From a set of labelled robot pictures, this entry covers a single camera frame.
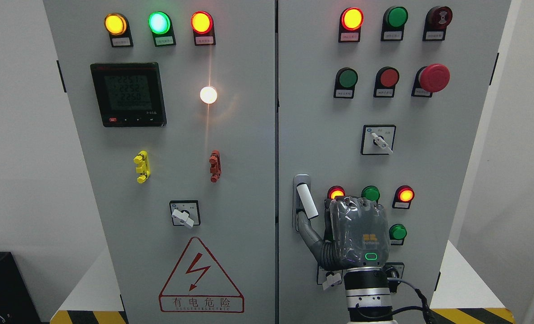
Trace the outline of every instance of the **yellow logo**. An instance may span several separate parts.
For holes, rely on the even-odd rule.
[[[363,240],[365,242],[377,242],[377,236],[375,234],[363,234]]]

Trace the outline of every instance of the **lightning bolt symbol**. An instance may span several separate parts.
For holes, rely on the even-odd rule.
[[[203,270],[203,272],[201,273],[199,278],[197,278],[197,281],[195,281],[195,283],[191,283],[191,287],[189,287],[189,291],[192,291],[193,289],[197,288],[197,283],[199,282],[199,280],[201,280],[201,278],[203,278],[205,273],[211,267],[211,266],[204,266],[204,267],[200,267],[198,269],[193,269],[193,267],[195,267],[195,264],[197,264],[197,262],[199,262],[199,260],[201,259],[202,256],[203,256],[203,254],[197,253],[197,255],[195,256],[195,259],[193,259],[193,262],[191,262],[191,265],[189,266],[189,268],[187,269],[187,272],[185,273],[187,275],[189,273],[193,273],[193,272],[197,272],[197,271]]]

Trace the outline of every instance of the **high voltage warning sign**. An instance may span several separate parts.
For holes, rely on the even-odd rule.
[[[200,238],[192,237],[159,294],[162,312],[244,312],[245,298]]]

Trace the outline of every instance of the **red push button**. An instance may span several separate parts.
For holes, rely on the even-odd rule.
[[[427,13],[429,26],[434,29],[445,29],[453,19],[453,12],[447,6],[433,7]]]
[[[380,81],[386,88],[391,88],[399,82],[399,73],[393,68],[389,68],[381,74]]]
[[[451,73],[443,64],[431,64],[419,75],[419,84],[428,92],[439,92],[447,86]]]

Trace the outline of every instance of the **white indicator light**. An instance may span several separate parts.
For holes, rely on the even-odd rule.
[[[212,104],[217,100],[217,89],[213,86],[206,86],[199,92],[199,97],[206,104]]]

